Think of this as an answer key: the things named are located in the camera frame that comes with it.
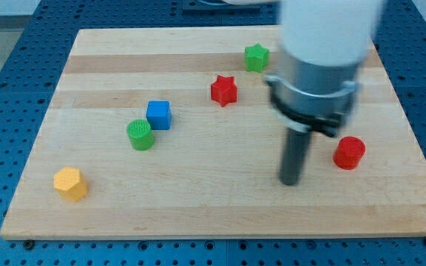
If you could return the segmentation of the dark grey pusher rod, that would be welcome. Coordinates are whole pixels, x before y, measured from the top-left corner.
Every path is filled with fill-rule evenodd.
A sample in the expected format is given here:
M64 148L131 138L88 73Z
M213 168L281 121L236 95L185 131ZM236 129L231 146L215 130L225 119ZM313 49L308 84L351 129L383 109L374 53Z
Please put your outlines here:
M296 185L301 177L308 147L310 132L287 131L279 178L284 185Z

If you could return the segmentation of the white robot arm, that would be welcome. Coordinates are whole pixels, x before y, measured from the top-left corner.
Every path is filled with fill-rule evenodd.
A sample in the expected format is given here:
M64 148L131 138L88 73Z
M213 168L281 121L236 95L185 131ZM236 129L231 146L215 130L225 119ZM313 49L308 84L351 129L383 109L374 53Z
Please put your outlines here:
M296 185L313 132L336 137L348 123L385 0L280 2L279 58L265 76L269 99L288 127L279 178Z

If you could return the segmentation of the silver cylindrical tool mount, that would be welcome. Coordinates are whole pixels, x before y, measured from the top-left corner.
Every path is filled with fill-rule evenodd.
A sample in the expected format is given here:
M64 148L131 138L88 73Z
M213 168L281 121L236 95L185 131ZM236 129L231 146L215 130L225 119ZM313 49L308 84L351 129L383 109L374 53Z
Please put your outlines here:
M280 47L276 71L265 76L271 105L296 131L336 137L354 107L360 64L313 64Z

